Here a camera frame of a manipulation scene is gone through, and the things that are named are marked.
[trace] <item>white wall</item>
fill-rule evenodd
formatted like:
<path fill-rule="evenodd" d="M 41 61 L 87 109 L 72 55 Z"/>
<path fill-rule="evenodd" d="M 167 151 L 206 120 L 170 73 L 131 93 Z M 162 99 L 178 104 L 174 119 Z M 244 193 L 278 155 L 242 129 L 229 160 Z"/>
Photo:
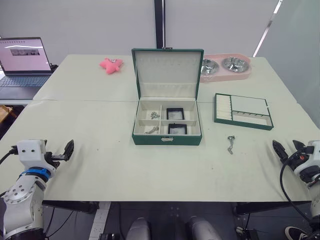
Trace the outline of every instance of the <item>white wall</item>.
<path fill-rule="evenodd" d="M 166 0 L 166 46 L 251 57 L 278 1 Z"/>
<path fill-rule="evenodd" d="M 155 48 L 153 0 L 0 0 L 0 36 L 41 37 L 49 61 Z"/>
<path fill-rule="evenodd" d="M 257 54 L 257 57 L 266 57 L 318 128 L 319 12 L 319 0 L 284 0 Z"/>

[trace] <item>pink plush toy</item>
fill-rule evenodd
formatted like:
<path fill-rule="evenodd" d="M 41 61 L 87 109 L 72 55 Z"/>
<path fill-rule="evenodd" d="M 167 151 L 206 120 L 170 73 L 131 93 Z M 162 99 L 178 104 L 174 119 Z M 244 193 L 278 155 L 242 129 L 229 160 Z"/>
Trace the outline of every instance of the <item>pink plush toy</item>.
<path fill-rule="evenodd" d="M 112 74 L 115 71 L 120 70 L 119 67 L 122 64 L 122 62 L 123 61 L 121 59 L 109 59 L 106 57 L 102 62 L 100 62 L 99 65 L 106 69 L 107 74 Z"/>

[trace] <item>sneaker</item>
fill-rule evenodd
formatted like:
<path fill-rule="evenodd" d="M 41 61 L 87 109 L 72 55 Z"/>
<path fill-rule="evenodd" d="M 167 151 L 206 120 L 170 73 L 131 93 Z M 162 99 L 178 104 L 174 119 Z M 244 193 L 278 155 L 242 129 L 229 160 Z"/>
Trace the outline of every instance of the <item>sneaker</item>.
<path fill-rule="evenodd" d="M 305 240 L 308 237 L 308 233 L 294 226 L 287 226 L 284 233 L 288 240 Z"/>

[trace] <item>laptop screen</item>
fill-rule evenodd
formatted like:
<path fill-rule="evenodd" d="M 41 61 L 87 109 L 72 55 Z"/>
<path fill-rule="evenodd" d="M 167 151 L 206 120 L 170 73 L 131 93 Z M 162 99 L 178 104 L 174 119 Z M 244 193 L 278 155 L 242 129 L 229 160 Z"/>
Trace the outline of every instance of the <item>laptop screen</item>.
<path fill-rule="evenodd" d="M 51 71 L 39 37 L 0 38 L 0 63 L 5 73 Z"/>

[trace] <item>laptop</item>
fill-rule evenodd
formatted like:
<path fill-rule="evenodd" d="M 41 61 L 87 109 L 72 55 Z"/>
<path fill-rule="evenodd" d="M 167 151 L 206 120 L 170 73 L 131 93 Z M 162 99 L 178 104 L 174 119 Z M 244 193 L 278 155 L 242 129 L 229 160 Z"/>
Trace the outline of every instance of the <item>laptop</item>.
<path fill-rule="evenodd" d="M 0 100 L 32 100 L 52 74 L 40 37 L 0 38 Z"/>

